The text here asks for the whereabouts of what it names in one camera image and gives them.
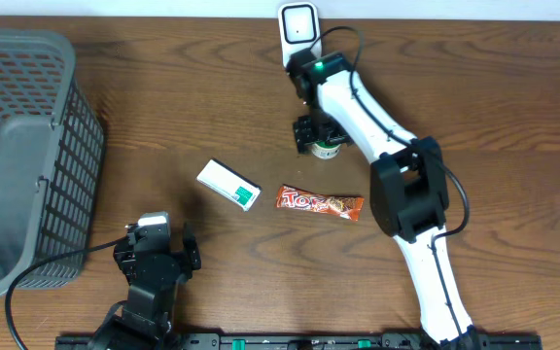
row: wooden table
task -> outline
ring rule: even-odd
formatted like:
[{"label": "wooden table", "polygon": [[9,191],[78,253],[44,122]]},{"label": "wooden table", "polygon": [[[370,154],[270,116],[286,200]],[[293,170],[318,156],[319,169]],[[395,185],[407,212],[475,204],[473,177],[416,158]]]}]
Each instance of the wooden table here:
[{"label": "wooden table", "polygon": [[[560,349],[560,23],[324,20],[362,28],[360,71],[402,125],[433,135],[472,203],[449,239],[466,308],[493,333],[536,332]],[[420,325],[396,243],[366,208],[352,223],[274,208],[282,184],[368,197],[356,147],[328,161],[299,156],[291,123],[306,108],[281,68],[272,19],[0,17],[44,28],[77,51],[77,78],[108,124],[91,245],[166,210],[195,227],[203,268],[180,289],[180,327],[226,333],[365,333]],[[357,44],[332,35],[328,49]],[[196,182],[217,158],[262,187],[239,207]],[[461,219],[457,194],[447,218]],[[13,309],[30,349],[91,333],[126,296],[112,251],[89,257],[55,291],[19,291]],[[13,343],[0,298],[0,349]]]}]

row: snack package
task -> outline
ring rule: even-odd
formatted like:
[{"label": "snack package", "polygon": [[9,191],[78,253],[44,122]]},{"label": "snack package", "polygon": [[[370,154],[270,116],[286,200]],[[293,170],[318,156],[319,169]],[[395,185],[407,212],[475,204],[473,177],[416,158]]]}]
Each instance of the snack package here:
[{"label": "snack package", "polygon": [[351,221],[358,221],[364,202],[365,199],[361,197],[321,195],[288,186],[281,187],[276,196],[276,208],[328,213]]}]

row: white robotic arm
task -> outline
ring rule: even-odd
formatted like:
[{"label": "white robotic arm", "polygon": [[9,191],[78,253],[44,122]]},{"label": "white robotic arm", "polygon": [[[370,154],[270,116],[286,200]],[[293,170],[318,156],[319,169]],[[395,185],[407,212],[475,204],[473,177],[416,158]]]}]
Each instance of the white robotic arm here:
[{"label": "white robotic arm", "polygon": [[[390,138],[354,98],[349,86],[350,70],[343,69],[343,63],[340,62],[342,56],[337,54],[333,57],[321,58],[320,41],[315,45],[317,50],[312,52],[304,50],[309,48],[320,35],[314,6],[309,3],[285,5],[279,10],[278,15],[283,41],[283,62],[288,74],[296,84],[297,94],[306,103],[315,105],[326,115],[332,117],[360,148],[370,164],[378,162],[382,155],[394,158],[403,153],[407,154],[406,145]],[[299,36],[299,33],[306,32],[307,34],[304,36]],[[287,40],[289,37],[292,37],[293,42]],[[309,55],[315,61],[309,63]],[[296,75],[301,73],[296,72],[302,70],[303,73],[303,67],[308,67],[308,72],[304,74],[308,78],[304,80],[301,77],[300,80],[297,80]],[[353,74],[353,88],[355,94],[384,127],[406,143],[416,139],[412,133],[399,126],[373,99],[362,84],[357,72]],[[408,166],[400,165],[398,172],[404,172],[407,169]],[[371,207],[373,205],[371,190]],[[391,234],[386,231],[387,234],[393,235],[407,262],[420,303],[421,325],[426,334],[437,343],[458,338],[473,324],[457,291],[446,252],[445,238],[436,240],[436,252],[443,283],[439,277],[438,265],[431,245],[433,237],[443,232],[446,232],[443,217],[442,225],[439,227],[430,227],[418,232],[415,236],[410,235],[409,238],[397,234],[400,232]]]}]

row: wire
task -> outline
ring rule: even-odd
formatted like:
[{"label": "wire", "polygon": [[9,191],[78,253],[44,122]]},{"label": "wire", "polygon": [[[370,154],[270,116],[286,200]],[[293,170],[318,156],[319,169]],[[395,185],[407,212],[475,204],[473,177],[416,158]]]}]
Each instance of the wire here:
[{"label": "wire", "polygon": [[127,239],[127,237],[123,237],[123,238],[117,239],[115,241],[111,241],[109,243],[101,244],[101,245],[96,246],[96,247],[80,249],[80,250],[77,250],[77,251],[74,251],[74,252],[59,254],[59,255],[44,259],[43,261],[36,262],[33,265],[26,268],[23,272],[20,273],[19,276],[17,276],[17,278],[15,278],[14,281],[12,281],[12,284],[10,284],[10,287],[8,288],[8,292],[6,293],[6,303],[5,303],[6,304],[6,322],[8,323],[8,329],[10,330],[10,333],[12,334],[12,338],[17,343],[19,349],[27,350],[27,347],[25,346],[23,341],[20,339],[20,335],[18,335],[17,327],[15,326],[15,321],[13,320],[13,317],[12,317],[12,293],[15,291],[15,288],[17,287],[17,284],[23,278],[25,278],[25,276],[30,274],[33,270],[35,270],[36,268],[38,268],[40,266],[46,265],[47,263],[53,263],[53,262],[61,260],[61,259],[70,258],[70,257],[75,256],[77,254],[87,254],[87,253],[96,252],[96,251],[99,251],[101,249],[105,249],[105,248],[109,248],[111,246],[115,246],[118,243],[120,243],[122,241],[125,241],[126,239]]},{"label": "wire", "polygon": [[364,37],[364,34],[362,33],[362,31],[360,31],[360,30],[358,30],[354,27],[347,26],[347,25],[339,25],[339,26],[330,28],[330,29],[326,30],[324,33],[322,33],[321,36],[319,36],[319,38],[317,38],[317,40],[314,41],[314,43],[310,46],[310,49],[312,49],[318,41],[322,40],[325,36],[327,36],[328,34],[330,34],[332,32],[335,32],[336,30],[348,30],[348,31],[354,32],[358,35],[358,38],[360,40],[360,44],[358,46],[358,51],[356,52],[356,57],[354,58],[353,68],[349,72],[349,88],[351,89],[351,94],[354,97],[354,99],[356,100],[356,102],[358,102],[358,104],[363,109],[363,111],[365,111],[365,113],[368,115],[368,117],[371,118],[373,120],[373,122],[377,126],[379,126],[382,129],[382,131],[384,131],[384,133],[388,137],[390,137],[391,139],[393,139],[393,140],[399,142],[400,144],[408,147],[408,149],[410,149],[411,151],[415,152],[416,154],[418,154],[420,156],[427,155],[428,157],[431,157],[435,161],[435,164],[437,165],[437,167],[439,167],[442,170],[442,172],[444,172],[444,174],[446,176],[448,176],[448,178],[451,180],[451,182],[453,183],[453,185],[455,186],[455,188],[459,192],[460,197],[462,198],[462,205],[464,206],[464,218],[462,219],[461,224],[458,227],[456,227],[452,230],[434,235],[432,237],[431,246],[430,246],[430,249],[432,250],[432,253],[434,255],[434,260],[436,261],[437,274],[439,276],[439,281],[442,285],[442,289],[444,290],[444,297],[446,299],[446,305],[448,306],[448,309],[451,313],[451,317],[453,318],[453,322],[455,323],[455,327],[457,328],[457,333],[461,336],[462,335],[462,330],[459,326],[459,321],[457,320],[457,316],[455,315],[455,311],[453,311],[453,305],[451,303],[450,296],[449,296],[448,290],[446,288],[446,282],[444,281],[444,276],[442,274],[442,269],[441,269],[441,266],[439,264],[438,250],[436,248],[436,241],[443,238],[443,237],[447,237],[447,236],[451,236],[453,234],[457,234],[457,233],[461,232],[462,230],[464,230],[464,228],[468,225],[468,221],[469,221],[470,215],[471,215],[471,207],[470,207],[470,203],[468,201],[468,196],[466,194],[466,191],[464,190],[464,187],[462,186],[462,183],[459,181],[457,176],[455,176],[455,174],[453,174],[453,172],[448,167],[446,167],[446,165],[444,165],[443,161],[439,157],[437,157],[436,155],[434,155],[431,152],[427,152],[427,151],[421,149],[420,147],[413,144],[412,142],[408,142],[408,141],[402,139],[400,136],[396,135],[391,129],[387,128],[376,116],[373,115],[373,113],[368,109],[368,107],[365,105],[365,103],[362,101],[362,99],[358,95],[357,90],[354,88],[354,73],[356,72],[356,67],[358,66],[358,62],[360,61],[360,56],[361,56],[363,48],[365,46],[365,37]]}]

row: brown wooden surface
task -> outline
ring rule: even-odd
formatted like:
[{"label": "brown wooden surface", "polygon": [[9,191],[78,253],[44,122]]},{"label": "brown wooden surface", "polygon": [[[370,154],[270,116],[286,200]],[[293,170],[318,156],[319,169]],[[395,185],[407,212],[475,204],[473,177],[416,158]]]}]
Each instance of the brown wooden surface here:
[{"label": "brown wooden surface", "polygon": [[[418,136],[433,135],[472,203],[449,239],[457,283],[487,331],[537,332],[560,349],[560,23],[332,21],[364,29],[361,73]],[[357,223],[274,208],[282,184],[368,197],[355,147],[332,160],[296,153],[291,123],[306,110],[281,69],[271,19],[0,17],[75,46],[77,78],[109,125],[91,245],[166,210],[192,223],[203,268],[181,288],[177,322],[227,333],[382,332],[419,326],[395,242],[369,208]],[[339,34],[325,43],[353,54]],[[217,158],[262,187],[250,212],[195,176]],[[457,194],[447,212],[461,219]],[[55,291],[15,295],[30,349],[93,332],[127,286],[110,251]],[[0,349],[13,348],[0,298]]]}]

